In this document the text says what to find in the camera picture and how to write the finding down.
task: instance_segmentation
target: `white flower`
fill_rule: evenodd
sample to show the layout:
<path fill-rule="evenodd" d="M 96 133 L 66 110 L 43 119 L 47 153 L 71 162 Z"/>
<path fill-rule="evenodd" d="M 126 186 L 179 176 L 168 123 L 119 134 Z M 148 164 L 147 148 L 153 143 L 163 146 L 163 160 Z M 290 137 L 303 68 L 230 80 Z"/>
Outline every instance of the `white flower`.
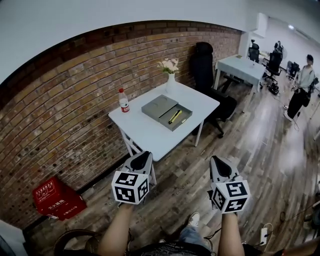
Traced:
<path fill-rule="evenodd" d="M 178 66 L 178 60 L 175 58 L 168 59 L 165 58 L 163 61 L 158 62 L 159 68 L 162 68 L 163 72 L 169 73 L 169 74 L 174 74 L 176 71 L 179 70 Z"/>

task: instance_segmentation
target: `gray box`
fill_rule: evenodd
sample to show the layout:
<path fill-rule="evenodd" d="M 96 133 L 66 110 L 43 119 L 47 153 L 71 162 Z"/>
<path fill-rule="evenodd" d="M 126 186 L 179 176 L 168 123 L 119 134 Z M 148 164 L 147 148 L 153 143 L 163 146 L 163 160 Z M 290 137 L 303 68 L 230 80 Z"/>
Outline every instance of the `gray box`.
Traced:
<path fill-rule="evenodd" d="M 177 129 L 189 117 L 192 116 L 191 110 L 185 108 L 184 106 L 178 104 L 177 101 L 164 95 L 156 97 L 155 99 L 144 105 L 141 110 L 144 114 L 156 120 L 171 131 Z M 182 113 L 178 115 L 174 122 L 169 124 L 169 120 L 178 110 L 181 110 Z"/>

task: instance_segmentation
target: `red brick wall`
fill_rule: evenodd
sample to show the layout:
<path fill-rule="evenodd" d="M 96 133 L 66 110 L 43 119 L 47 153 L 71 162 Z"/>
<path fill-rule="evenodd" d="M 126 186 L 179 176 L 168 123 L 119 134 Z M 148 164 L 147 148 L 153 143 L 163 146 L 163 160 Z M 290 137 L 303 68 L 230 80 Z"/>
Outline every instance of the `red brick wall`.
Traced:
<path fill-rule="evenodd" d="M 119 88 L 132 99 L 163 84 L 164 58 L 178 58 L 176 80 L 192 86 L 195 43 L 212 44 L 216 61 L 238 52 L 240 36 L 198 22 L 125 24 L 71 38 L 19 68 L 0 86 L 0 219 L 25 228 L 40 217 L 31 194 L 40 183 L 58 175 L 80 189 L 128 153 L 108 117 Z"/>

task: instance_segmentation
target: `black pants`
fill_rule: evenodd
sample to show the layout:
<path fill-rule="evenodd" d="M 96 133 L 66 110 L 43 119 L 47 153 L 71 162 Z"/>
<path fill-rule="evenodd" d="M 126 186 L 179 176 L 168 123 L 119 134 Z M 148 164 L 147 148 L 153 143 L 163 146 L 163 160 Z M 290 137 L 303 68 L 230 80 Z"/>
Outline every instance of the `black pants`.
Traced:
<path fill-rule="evenodd" d="M 292 96 L 289 108 L 288 108 L 288 116 L 290 118 L 294 118 L 295 115 L 298 113 L 299 109 L 302 107 L 304 99 L 307 95 L 307 92 L 304 89 L 300 89 L 299 93 L 294 93 Z"/>

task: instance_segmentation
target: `red plastic crate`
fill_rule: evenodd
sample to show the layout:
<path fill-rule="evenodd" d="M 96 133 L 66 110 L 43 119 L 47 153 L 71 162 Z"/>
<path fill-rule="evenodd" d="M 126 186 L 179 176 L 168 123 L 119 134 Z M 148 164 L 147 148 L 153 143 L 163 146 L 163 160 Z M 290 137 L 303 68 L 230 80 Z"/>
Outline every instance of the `red plastic crate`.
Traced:
<path fill-rule="evenodd" d="M 86 203 L 73 189 L 52 177 L 32 192 L 38 212 L 64 220 L 85 209 Z"/>

